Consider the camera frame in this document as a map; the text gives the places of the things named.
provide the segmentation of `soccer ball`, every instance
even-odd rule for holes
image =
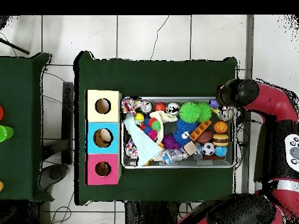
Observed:
[[[210,142],[206,142],[204,145],[203,145],[203,153],[205,155],[212,155],[213,153],[215,153],[215,147],[214,147],[214,144],[210,143]]]

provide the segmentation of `orange ball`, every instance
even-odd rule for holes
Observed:
[[[224,121],[218,121],[214,124],[214,130],[219,134],[226,133],[227,129],[228,129],[227,123]]]

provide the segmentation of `green tablecloth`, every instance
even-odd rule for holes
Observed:
[[[0,57],[0,125],[12,127],[15,136],[0,143],[0,200],[47,201],[37,186],[41,165],[41,73],[49,54],[34,58]]]
[[[117,90],[124,96],[214,96],[217,85],[235,78],[235,58],[224,61],[96,60],[81,52],[75,62],[75,200],[214,200],[232,193],[230,169],[122,169],[118,185],[84,184],[86,89]]]

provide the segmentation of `orange toy block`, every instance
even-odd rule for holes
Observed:
[[[201,133],[203,133],[203,131],[208,128],[208,126],[211,124],[212,122],[210,120],[207,120],[206,122],[201,123],[196,129],[195,131],[192,132],[192,134],[190,135],[190,139],[192,141],[195,141],[200,135]]]

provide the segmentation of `toy hamburger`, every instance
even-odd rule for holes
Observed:
[[[228,145],[228,135],[226,134],[214,134],[213,144],[215,146],[227,146]]]

